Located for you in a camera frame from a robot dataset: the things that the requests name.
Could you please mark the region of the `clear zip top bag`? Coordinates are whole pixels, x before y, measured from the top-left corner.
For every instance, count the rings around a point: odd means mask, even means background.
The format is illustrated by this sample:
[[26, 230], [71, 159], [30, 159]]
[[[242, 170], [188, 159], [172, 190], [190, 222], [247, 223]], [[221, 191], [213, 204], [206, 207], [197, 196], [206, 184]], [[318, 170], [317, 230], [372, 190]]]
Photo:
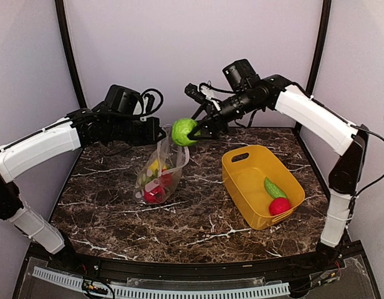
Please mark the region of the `clear zip top bag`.
[[163, 204], [175, 192], [183, 168], [190, 160], [188, 147], [173, 142], [172, 128], [172, 125], [163, 127], [166, 137], [157, 143], [148, 162], [138, 173], [133, 199], [139, 204]]

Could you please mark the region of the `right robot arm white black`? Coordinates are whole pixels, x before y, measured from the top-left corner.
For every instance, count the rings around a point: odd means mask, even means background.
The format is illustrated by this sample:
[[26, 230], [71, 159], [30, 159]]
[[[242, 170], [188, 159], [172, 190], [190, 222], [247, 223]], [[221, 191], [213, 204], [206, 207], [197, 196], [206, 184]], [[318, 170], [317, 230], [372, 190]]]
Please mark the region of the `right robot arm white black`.
[[[246, 77], [233, 85], [233, 95], [219, 102], [210, 99], [197, 85], [185, 87], [185, 94], [199, 103], [192, 118], [195, 128], [188, 133], [193, 141], [215, 140], [227, 133], [230, 122], [256, 110], [270, 109], [286, 115], [308, 128], [326, 142], [339, 156], [328, 178], [330, 204], [320, 242], [321, 247], [311, 255], [310, 264], [324, 270], [335, 259], [333, 248], [340, 243], [344, 230], [353, 216], [357, 189], [371, 131], [357, 126], [333, 112], [308, 95], [302, 87], [281, 75], [259, 78]], [[198, 120], [201, 112], [206, 116]]]

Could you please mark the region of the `red tomato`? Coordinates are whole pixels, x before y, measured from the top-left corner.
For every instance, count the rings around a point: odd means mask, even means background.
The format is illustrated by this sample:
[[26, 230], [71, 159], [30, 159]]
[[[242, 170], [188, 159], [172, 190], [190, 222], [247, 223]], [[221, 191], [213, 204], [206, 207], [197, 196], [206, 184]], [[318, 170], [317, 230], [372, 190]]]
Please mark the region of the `red tomato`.
[[148, 204], [161, 204], [164, 200], [165, 191], [161, 186], [154, 187], [144, 192], [145, 202]]

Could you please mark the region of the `red pomegranate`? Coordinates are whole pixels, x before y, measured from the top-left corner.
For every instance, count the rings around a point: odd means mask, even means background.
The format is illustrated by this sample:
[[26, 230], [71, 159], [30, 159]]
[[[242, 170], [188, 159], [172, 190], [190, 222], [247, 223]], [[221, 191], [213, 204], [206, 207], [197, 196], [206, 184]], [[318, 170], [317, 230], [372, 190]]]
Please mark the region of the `red pomegranate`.
[[291, 209], [291, 204], [288, 199], [284, 197], [278, 197], [274, 199], [269, 205], [269, 213], [271, 216], [277, 216], [283, 214]]

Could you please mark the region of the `yellow plastic basket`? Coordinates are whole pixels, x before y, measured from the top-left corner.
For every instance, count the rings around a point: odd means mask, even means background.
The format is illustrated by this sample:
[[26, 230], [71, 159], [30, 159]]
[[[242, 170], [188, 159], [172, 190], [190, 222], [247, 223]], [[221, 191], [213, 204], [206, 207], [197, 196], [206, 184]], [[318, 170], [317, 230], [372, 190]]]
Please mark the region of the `yellow plastic basket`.
[[[305, 191], [278, 157], [265, 146], [237, 148], [222, 157], [223, 183], [249, 226], [263, 230], [289, 217], [305, 199]], [[268, 178], [285, 192], [290, 209], [272, 216], [274, 200], [265, 189]]]

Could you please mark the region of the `green apple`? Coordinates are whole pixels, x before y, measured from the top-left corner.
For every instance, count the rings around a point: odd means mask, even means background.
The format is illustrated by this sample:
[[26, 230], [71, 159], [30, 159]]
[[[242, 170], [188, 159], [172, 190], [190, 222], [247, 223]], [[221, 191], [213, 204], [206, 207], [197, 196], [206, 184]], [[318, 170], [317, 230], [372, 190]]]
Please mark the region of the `green apple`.
[[191, 118], [182, 118], [176, 120], [172, 126], [171, 137], [173, 142], [178, 146], [191, 146], [197, 143], [191, 140], [188, 135], [198, 125], [198, 122]]

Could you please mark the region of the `red chili pepper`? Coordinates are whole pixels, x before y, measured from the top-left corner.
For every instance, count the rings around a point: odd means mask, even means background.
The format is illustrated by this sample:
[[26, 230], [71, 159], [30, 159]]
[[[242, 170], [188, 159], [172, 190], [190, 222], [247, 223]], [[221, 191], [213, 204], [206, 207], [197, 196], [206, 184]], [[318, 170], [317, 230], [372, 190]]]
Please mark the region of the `red chili pepper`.
[[164, 188], [169, 188], [173, 184], [173, 178], [171, 173], [164, 173], [159, 178], [160, 184]]

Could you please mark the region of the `yellow bell pepper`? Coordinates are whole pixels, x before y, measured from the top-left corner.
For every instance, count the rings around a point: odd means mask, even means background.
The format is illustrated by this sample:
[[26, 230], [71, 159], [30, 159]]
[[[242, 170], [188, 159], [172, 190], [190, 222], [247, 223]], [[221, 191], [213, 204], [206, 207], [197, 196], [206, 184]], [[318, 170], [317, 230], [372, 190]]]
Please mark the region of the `yellow bell pepper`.
[[161, 171], [163, 169], [163, 163], [159, 159], [156, 159], [151, 165], [149, 165], [148, 169], [150, 169], [153, 173]]

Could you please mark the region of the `green bitter gourd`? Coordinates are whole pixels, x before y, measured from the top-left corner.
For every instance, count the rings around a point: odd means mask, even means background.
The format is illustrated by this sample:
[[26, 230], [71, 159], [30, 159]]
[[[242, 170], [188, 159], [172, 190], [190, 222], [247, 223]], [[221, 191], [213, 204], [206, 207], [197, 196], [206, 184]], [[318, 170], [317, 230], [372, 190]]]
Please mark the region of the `green bitter gourd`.
[[273, 199], [277, 199], [280, 197], [287, 199], [286, 193], [281, 190], [276, 184], [274, 184], [268, 177], [266, 177], [264, 180], [264, 187], [268, 195], [270, 195], [270, 197], [272, 197]]

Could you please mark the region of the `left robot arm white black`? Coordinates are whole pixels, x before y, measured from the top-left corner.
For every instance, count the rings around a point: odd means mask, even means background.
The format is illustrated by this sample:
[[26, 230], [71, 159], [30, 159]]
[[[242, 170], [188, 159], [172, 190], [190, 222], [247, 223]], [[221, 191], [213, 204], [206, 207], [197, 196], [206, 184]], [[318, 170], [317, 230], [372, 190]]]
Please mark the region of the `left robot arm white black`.
[[66, 271], [80, 267], [58, 229], [21, 199], [15, 180], [64, 153], [95, 143], [122, 141], [131, 146], [154, 145], [166, 136], [157, 117], [80, 109], [8, 145], [0, 146], [0, 220], [9, 221], [39, 243]]

